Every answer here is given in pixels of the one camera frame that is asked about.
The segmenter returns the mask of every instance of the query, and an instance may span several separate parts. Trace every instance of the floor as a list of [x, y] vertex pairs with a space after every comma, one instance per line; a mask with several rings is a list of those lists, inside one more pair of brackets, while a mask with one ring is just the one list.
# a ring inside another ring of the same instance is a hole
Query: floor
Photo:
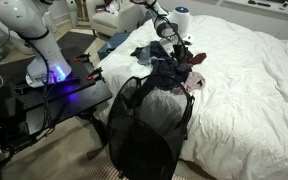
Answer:
[[[87, 29], [72, 29], [70, 24], [58, 28], [55, 38], [59, 39], [67, 31], [92, 34]], [[91, 62], [97, 65], [99, 58], [97, 51], [109, 39], [104, 35], [98, 38], [88, 48]], [[28, 57], [11, 45], [10, 54], [1, 63], [13, 62]], [[2, 169], [3, 180], [74, 180], [93, 179], [86, 171], [88, 162], [87, 152], [101, 147], [98, 135], [88, 121], [73, 117], [56, 126], [54, 133], [37, 144], [15, 155], [11, 162]], [[180, 162], [180, 172], [189, 180], [212, 179], [200, 169], [189, 163]]]

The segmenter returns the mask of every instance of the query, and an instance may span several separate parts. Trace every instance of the white comforter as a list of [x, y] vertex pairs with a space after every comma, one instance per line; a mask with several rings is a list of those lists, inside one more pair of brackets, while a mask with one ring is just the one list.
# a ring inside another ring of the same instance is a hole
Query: white comforter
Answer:
[[[209, 16], [192, 17], [189, 33], [189, 50], [207, 54], [192, 68], [206, 85], [191, 93], [181, 158], [217, 179], [288, 179], [288, 41]], [[130, 54], [152, 40], [158, 37], [148, 21], [99, 63], [114, 95], [129, 77], [150, 73]]]

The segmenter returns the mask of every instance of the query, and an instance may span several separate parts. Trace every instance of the chair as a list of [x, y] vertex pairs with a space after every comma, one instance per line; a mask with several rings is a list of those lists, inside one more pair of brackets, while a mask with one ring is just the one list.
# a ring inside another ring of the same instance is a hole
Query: chair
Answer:
[[88, 17], [94, 31], [112, 36], [118, 32], [131, 32], [139, 25], [140, 7], [129, 0], [119, 3], [118, 16], [108, 12], [96, 13], [96, 5], [104, 4], [104, 0], [86, 0]]

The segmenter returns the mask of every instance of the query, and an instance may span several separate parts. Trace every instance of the blue led light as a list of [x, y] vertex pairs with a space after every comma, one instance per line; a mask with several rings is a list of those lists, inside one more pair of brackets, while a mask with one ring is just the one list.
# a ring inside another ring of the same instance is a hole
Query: blue led light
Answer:
[[56, 66], [56, 69], [58, 73], [60, 74], [61, 79], [65, 79], [66, 75], [64, 74], [63, 70], [59, 66]]

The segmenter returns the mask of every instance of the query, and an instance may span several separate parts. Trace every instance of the shelf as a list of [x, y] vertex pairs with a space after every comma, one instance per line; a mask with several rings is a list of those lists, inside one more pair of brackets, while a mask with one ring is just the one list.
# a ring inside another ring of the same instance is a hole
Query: shelf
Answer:
[[271, 7], [266, 7], [266, 6], [260, 6], [257, 4], [248, 4], [248, 0], [224, 0], [224, 2], [230, 2], [230, 3], [235, 3], [235, 4], [240, 4], [252, 8], [258, 8], [258, 9], [264, 9], [267, 11], [273, 11], [277, 13], [283, 13], [288, 15], [288, 7], [285, 10], [281, 10], [280, 7], [282, 6], [281, 3], [275, 3], [275, 2], [268, 2], [268, 1], [261, 1], [261, 0], [255, 0], [256, 2], [261, 2], [265, 4], [270, 4]]
[[194, 0], [197, 2], [205, 3], [205, 4], [210, 4], [210, 5], [216, 5], [218, 0]]

